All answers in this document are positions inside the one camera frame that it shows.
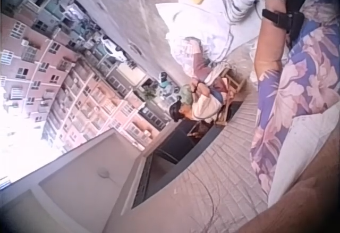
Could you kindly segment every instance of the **chair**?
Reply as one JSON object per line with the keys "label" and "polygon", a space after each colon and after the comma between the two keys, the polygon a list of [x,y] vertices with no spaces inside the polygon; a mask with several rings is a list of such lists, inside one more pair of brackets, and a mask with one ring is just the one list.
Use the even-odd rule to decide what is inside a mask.
{"label": "chair", "polygon": [[230,104],[232,103],[234,97],[231,97],[231,92],[234,93],[234,96],[240,92],[240,90],[243,88],[246,79],[243,79],[242,81],[237,81],[232,76],[232,70],[229,68],[226,68],[223,70],[223,72],[220,74],[222,78],[227,78],[228,83],[228,98],[227,103],[222,106],[219,113],[217,114],[217,120],[214,122],[215,125],[218,126],[226,126],[227,125],[227,116],[228,116],[228,109]]}

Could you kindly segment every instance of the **pink building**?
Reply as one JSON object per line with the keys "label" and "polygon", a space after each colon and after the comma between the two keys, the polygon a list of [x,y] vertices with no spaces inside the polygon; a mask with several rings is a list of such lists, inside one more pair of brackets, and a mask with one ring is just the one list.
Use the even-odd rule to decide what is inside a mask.
{"label": "pink building", "polygon": [[75,52],[1,14],[1,87],[8,113],[44,122]]}

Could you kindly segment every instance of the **shirt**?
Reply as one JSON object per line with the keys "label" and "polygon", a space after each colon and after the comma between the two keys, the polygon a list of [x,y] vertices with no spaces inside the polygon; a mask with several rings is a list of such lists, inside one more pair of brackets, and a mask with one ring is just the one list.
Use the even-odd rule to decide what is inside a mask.
{"label": "shirt", "polygon": [[338,0],[306,0],[305,22],[283,70],[259,78],[251,165],[266,194],[293,119],[322,113],[340,101]]}
{"label": "shirt", "polygon": [[217,114],[222,107],[213,95],[209,97],[201,95],[196,102],[192,104],[192,117],[194,120],[205,120],[211,123],[216,120]]}

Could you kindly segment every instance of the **black hat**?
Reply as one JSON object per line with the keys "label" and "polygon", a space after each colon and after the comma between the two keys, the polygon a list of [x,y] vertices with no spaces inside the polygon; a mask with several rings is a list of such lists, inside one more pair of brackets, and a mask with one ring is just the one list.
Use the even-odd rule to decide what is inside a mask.
{"label": "black hat", "polygon": [[180,119],[184,118],[184,115],[180,113],[180,108],[182,106],[181,100],[177,100],[176,103],[173,103],[169,108],[170,117],[175,121],[178,122]]}

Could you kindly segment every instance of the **white shirt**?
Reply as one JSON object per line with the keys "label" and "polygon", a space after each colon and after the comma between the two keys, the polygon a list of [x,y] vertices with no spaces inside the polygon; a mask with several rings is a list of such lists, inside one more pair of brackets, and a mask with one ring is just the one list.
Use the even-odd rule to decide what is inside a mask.
{"label": "white shirt", "polygon": [[192,104],[192,117],[194,120],[205,120],[211,123],[216,120],[217,114],[222,104],[213,96],[201,95],[196,102]]}

